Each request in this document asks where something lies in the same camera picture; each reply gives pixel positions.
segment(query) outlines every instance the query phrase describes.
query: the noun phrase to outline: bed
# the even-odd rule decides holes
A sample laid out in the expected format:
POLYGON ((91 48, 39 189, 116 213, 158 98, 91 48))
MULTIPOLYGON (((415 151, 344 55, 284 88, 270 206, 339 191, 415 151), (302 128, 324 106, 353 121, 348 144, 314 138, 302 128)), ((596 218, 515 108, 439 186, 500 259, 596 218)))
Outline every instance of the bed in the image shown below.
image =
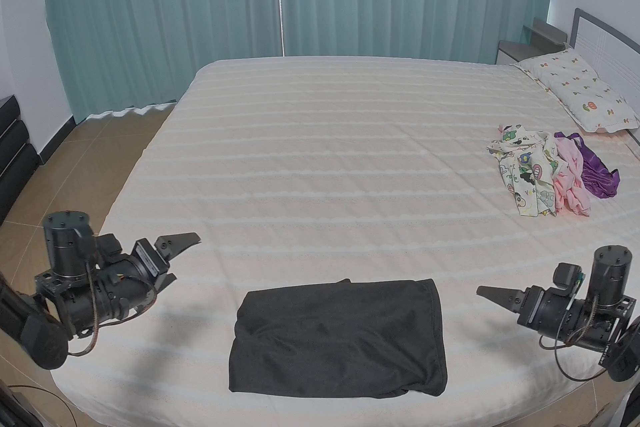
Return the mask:
MULTIPOLYGON (((640 255, 640 163, 627 132, 588 145, 621 175, 590 218, 518 216, 485 149, 499 124, 576 131, 512 66, 381 57, 220 61, 201 69, 133 169, 103 233, 196 231, 178 280, 137 321, 100 331, 53 372, 76 406, 117 426, 474 426, 527 414, 577 384, 478 285, 551 285, 593 251, 640 255), (296 399, 228 390, 236 310, 254 289, 435 280, 449 381, 432 397, 296 399)), ((627 293, 640 296, 640 271, 627 293)), ((73 349, 86 341, 75 341, 73 349)), ((598 354, 561 354, 574 375, 598 354)))

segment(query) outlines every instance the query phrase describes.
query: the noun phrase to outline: patterned pillow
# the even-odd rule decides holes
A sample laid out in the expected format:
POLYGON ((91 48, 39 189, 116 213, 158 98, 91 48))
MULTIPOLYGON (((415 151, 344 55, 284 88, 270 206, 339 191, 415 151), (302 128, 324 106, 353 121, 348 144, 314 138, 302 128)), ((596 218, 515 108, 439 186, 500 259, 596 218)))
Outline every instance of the patterned pillow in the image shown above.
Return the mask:
POLYGON ((637 128, 636 113, 572 48, 512 64, 557 98, 587 132, 637 128))

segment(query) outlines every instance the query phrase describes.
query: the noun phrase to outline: pile of clothes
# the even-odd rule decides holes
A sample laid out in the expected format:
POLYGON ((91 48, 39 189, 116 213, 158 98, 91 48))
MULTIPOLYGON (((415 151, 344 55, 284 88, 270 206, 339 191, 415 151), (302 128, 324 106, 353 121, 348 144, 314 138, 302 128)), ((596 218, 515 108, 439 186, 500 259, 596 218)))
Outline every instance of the pile of clothes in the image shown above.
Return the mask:
POLYGON ((609 170, 579 134, 531 132, 522 125, 499 127, 500 139, 487 146, 498 159, 502 181, 520 215, 555 215, 564 203, 577 215, 591 213, 587 191, 616 195, 620 175, 609 170))

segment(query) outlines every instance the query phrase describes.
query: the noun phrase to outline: gray nightstand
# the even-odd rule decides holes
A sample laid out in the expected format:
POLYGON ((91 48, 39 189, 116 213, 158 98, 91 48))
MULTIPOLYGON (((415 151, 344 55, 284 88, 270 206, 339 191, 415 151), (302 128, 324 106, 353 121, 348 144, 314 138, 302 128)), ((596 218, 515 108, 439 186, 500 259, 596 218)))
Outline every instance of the gray nightstand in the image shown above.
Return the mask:
POLYGON ((549 25, 539 18, 534 18, 532 27, 524 25, 523 28, 531 33, 531 44, 500 41, 496 64, 513 64, 530 57, 564 50, 567 35, 553 25, 549 25))

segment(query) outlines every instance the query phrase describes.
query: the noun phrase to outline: folded black cloth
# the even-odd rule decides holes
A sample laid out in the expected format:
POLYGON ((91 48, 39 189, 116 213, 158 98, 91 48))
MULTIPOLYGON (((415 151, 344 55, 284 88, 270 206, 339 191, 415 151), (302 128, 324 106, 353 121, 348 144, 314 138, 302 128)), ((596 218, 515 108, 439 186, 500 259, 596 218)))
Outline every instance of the folded black cloth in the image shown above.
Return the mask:
POLYGON ((229 390, 386 398, 447 384, 433 280, 249 292, 237 312, 229 390))

